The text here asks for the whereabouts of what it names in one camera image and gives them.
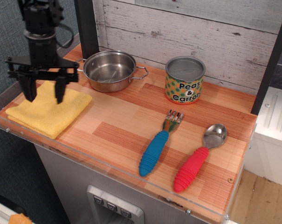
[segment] pot handle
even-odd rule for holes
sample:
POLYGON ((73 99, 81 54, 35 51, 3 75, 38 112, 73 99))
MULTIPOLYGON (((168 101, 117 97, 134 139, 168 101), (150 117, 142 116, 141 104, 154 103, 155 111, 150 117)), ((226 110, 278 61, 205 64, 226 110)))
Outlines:
POLYGON ((79 59, 79 60, 75 61, 75 63, 78 63, 78 62, 80 62, 81 60, 86 61, 86 59, 81 58, 81 59, 79 59))
POLYGON ((129 79, 142 79, 142 78, 144 78, 145 76, 147 76, 147 75, 149 75, 149 71, 147 70, 147 68, 145 68, 145 67, 139 67, 139 66, 137 66, 136 68, 138 68, 138 69, 145 69, 145 71, 147 72, 145 75, 143 75, 142 77, 130 77, 129 79))

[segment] spoon bowl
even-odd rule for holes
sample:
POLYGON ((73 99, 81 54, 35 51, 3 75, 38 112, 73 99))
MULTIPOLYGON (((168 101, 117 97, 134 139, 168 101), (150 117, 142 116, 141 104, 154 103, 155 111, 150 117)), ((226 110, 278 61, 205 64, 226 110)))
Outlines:
POLYGON ((210 126, 204 133, 203 143, 208 149, 220 147, 227 137, 227 129, 222 124, 210 126))

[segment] fork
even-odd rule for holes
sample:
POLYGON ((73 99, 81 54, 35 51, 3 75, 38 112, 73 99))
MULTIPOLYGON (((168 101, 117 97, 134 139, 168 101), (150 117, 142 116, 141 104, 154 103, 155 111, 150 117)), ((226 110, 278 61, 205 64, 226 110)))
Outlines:
POLYGON ((164 120, 163 130, 151 141, 146 151, 143 153, 142 159, 139 165, 140 176, 148 175, 155 167, 161 152, 168 141, 169 133, 176 130, 181 123, 183 113, 177 113, 170 110, 164 120))

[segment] can label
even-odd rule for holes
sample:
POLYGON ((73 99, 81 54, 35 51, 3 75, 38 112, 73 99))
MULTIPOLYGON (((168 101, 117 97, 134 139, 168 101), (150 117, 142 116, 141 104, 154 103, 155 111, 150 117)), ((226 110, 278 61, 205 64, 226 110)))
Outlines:
POLYGON ((189 83, 174 79, 167 74, 165 77, 165 95, 173 103, 181 105, 192 104, 201 95, 203 77, 189 83))

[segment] red spoon handle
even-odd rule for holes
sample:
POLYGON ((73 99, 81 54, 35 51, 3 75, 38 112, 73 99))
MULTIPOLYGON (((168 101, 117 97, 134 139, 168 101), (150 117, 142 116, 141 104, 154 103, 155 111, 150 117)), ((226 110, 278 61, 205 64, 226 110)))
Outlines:
POLYGON ((206 147, 198 148, 183 164, 174 180, 174 191, 185 190, 195 179, 198 171, 208 157, 209 149, 206 147))

